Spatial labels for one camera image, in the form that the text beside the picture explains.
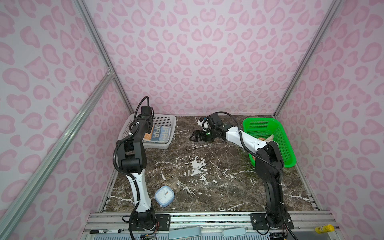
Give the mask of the striped rabbit text towel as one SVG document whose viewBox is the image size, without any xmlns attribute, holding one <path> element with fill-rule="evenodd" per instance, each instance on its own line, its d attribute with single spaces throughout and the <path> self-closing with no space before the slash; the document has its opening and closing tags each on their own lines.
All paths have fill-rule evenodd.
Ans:
<svg viewBox="0 0 384 240">
<path fill-rule="evenodd" d="M 166 144 L 170 140 L 172 128 L 167 126 L 154 125 L 149 134 L 145 134 L 143 142 Z"/>
</svg>

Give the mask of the white perforated plastic basket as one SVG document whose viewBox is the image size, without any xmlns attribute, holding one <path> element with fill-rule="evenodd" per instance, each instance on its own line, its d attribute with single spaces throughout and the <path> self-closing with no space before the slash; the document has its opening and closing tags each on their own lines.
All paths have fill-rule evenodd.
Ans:
<svg viewBox="0 0 384 240">
<path fill-rule="evenodd" d="M 176 117 L 172 115 L 154 115 L 154 128 L 150 135 L 143 139 L 143 145 L 146 149 L 169 148 L 176 128 Z"/>
</svg>

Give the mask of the green plastic basket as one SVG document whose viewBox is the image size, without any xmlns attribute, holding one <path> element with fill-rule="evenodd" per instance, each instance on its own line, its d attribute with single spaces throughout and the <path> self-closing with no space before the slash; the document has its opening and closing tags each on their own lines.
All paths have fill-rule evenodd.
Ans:
<svg viewBox="0 0 384 240">
<path fill-rule="evenodd" d="M 282 124 L 272 118 L 246 118 L 243 121 L 244 131 L 255 138 L 267 139 L 274 136 L 273 141 L 279 145 L 285 168 L 292 168 L 296 165 L 296 157 L 288 140 Z"/>
</svg>

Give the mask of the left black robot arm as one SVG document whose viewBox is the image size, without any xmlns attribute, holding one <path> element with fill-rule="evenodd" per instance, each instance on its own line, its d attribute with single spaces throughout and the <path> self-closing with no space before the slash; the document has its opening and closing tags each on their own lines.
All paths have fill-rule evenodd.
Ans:
<svg viewBox="0 0 384 240">
<path fill-rule="evenodd" d="M 132 188 L 135 204 L 130 215 L 132 227 L 152 226 L 156 221 L 145 180 L 147 155 L 143 144 L 145 135 L 151 132 L 153 125 L 152 115 L 140 114 L 136 116 L 129 126 L 128 135 L 117 141 L 113 153 L 115 169 L 129 179 Z"/>
</svg>

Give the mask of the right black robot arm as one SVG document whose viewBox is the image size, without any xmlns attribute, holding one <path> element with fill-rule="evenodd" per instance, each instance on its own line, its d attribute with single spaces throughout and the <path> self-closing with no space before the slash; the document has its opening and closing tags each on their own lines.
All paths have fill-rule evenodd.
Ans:
<svg viewBox="0 0 384 240">
<path fill-rule="evenodd" d="M 288 218 L 282 189 L 285 164 L 278 144 L 254 138 L 231 124 L 195 130 L 190 141 L 212 143 L 217 138 L 236 144 L 255 158 L 255 172 L 266 191 L 266 222 L 272 229 L 285 224 Z"/>
</svg>

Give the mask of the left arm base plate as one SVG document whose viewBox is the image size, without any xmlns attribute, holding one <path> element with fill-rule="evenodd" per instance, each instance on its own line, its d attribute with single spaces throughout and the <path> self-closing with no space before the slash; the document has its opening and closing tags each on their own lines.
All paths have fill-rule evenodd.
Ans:
<svg viewBox="0 0 384 240">
<path fill-rule="evenodd" d="M 146 213 L 134 213 L 129 220 L 129 230 L 133 232 L 168 231 L 170 229 L 171 216 Z"/>
</svg>

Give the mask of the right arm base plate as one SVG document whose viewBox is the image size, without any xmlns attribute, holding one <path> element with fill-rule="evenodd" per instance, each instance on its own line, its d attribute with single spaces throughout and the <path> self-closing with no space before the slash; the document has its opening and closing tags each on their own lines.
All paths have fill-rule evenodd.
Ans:
<svg viewBox="0 0 384 240">
<path fill-rule="evenodd" d="M 266 213 L 252 213 L 250 214 L 250 219 L 251 219 L 251 224 L 253 227 L 253 230 L 258 230 L 258 231 L 267 231 L 267 230 L 282 230 L 284 226 L 284 221 L 281 220 L 280 225 L 272 226 L 267 222 L 267 214 Z M 290 214 L 285 214 L 284 219 L 287 223 L 287 226 L 289 229 L 293 230 L 294 223 L 293 220 L 290 216 Z"/>
</svg>

